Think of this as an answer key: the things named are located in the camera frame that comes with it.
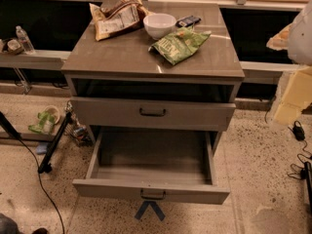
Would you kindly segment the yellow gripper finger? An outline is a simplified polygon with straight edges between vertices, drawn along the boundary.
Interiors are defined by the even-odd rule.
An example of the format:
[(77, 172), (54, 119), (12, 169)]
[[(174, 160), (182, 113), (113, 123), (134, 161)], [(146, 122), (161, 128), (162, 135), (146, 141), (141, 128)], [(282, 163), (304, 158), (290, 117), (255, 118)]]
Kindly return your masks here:
[(290, 25), (285, 26), (279, 33), (271, 37), (266, 43), (266, 47), (275, 50), (286, 50), (289, 46)]
[(293, 123), (312, 103), (312, 66), (302, 66), (290, 75), (273, 121), (281, 125)]

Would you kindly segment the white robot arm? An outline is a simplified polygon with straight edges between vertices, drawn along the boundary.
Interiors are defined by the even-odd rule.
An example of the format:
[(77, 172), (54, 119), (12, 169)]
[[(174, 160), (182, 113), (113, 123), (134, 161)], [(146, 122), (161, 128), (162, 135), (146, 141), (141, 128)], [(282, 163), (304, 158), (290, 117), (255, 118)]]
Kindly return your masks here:
[(268, 40), (266, 47), (286, 50), (288, 58), (299, 65), (290, 74), (273, 116), (275, 123), (289, 125), (312, 103), (312, 0), (292, 23)]

